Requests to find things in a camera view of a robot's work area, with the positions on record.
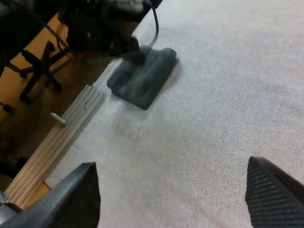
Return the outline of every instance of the chair wheel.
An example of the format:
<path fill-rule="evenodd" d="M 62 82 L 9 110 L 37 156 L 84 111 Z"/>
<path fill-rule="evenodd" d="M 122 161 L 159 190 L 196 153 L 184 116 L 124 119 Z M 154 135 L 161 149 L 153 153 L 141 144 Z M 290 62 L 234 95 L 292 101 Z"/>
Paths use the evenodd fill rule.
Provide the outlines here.
<path fill-rule="evenodd" d="M 55 89 L 55 91 L 58 91 L 58 92 L 60 92 L 60 91 L 62 91 L 62 85 L 61 84 L 57 84 L 57 83 L 55 83 L 54 84 L 54 89 Z"/>
<path fill-rule="evenodd" d="M 23 103 L 27 104 L 27 105 L 29 105 L 29 104 L 32 103 L 32 99 L 29 98 L 29 97 L 27 97 L 27 96 L 25 96 L 25 97 L 19 97 L 19 100 L 22 101 Z"/>
<path fill-rule="evenodd" d="M 26 79 L 28 77 L 27 73 L 20 73 L 20 77 L 22 77 L 23 79 Z"/>
<path fill-rule="evenodd" d="M 9 104 L 5 104 L 3 106 L 3 110 L 7 113 L 12 113 L 14 111 L 14 109 L 12 108 L 12 106 L 10 106 Z"/>

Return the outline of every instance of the wooden floor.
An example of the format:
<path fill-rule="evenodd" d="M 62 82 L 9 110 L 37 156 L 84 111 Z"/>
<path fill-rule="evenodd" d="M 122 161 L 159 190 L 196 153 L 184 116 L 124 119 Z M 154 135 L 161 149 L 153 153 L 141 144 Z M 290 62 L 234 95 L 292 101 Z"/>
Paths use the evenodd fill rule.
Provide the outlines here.
<path fill-rule="evenodd" d="M 26 209 L 29 206 L 36 203 L 39 199 L 41 199 L 43 196 L 47 195 L 50 191 L 51 191 L 51 189 L 46 184 L 42 183 L 41 186 L 38 188 L 38 190 L 31 197 L 31 199 L 29 199 L 29 201 L 24 209 Z"/>
<path fill-rule="evenodd" d="M 59 25 L 57 17 L 54 17 L 49 25 L 56 30 Z M 130 35 L 136 26 L 137 23 L 120 23 L 126 35 Z M 56 43 L 55 37 L 47 29 L 43 29 L 26 49 L 37 57 L 41 57 L 48 40 Z M 67 57 L 64 57 L 55 67 L 66 60 Z M 19 68 L 30 66 L 22 55 L 16 56 L 11 62 Z M 84 86 L 95 82 L 105 67 L 105 64 L 94 66 L 84 66 L 80 63 L 68 64 L 55 75 L 63 86 L 62 92 L 55 92 L 52 86 L 46 88 L 46 77 L 42 76 L 29 94 L 33 98 L 31 105 L 26 105 L 19 100 L 19 95 L 31 75 L 27 79 L 22 79 L 17 73 L 6 68 L 0 78 L 0 101 L 13 106 L 15 113 L 7 114 L 0 109 L 0 134 L 13 140 L 14 153 L 18 157 L 30 157 L 55 124 L 49 113 L 55 112 L 62 115 Z M 10 181 L 10 178 L 0 175 L 0 190 L 5 190 Z"/>

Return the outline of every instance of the metal threshold strip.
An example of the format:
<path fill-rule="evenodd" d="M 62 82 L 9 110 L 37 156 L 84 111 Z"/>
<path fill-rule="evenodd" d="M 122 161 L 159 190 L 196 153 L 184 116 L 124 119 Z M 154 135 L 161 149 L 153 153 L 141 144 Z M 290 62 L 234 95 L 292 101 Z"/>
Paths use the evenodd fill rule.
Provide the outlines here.
<path fill-rule="evenodd" d="M 105 94 L 86 86 L 62 116 L 66 120 L 50 131 L 5 191 L 10 202 L 23 208 L 39 184 L 54 169 L 67 148 L 102 105 Z"/>

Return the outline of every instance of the white carpet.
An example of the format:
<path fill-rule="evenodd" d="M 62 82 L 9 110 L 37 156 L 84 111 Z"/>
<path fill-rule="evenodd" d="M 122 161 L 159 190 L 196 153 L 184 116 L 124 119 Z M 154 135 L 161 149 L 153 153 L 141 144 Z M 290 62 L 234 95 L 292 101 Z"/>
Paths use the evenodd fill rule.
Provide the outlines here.
<path fill-rule="evenodd" d="M 148 111 L 108 96 L 47 184 L 95 161 L 101 228 L 251 227 L 247 161 L 304 183 L 304 1 L 164 0 L 179 63 Z M 135 32 L 151 41 L 150 13 Z M 106 93 L 113 62 L 95 84 Z"/>

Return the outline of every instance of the gray towel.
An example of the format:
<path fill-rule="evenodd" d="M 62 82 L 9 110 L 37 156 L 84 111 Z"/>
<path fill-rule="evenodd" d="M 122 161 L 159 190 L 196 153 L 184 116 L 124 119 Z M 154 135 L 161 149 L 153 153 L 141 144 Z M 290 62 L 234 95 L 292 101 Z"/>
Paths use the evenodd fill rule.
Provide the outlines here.
<path fill-rule="evenodd" d="M 176 64 L 170 48 L 153 50 L 142 46 L 138 55 L 124 60 L 112 73 L 107 86 L 121 99 L 147 110 Z"/>

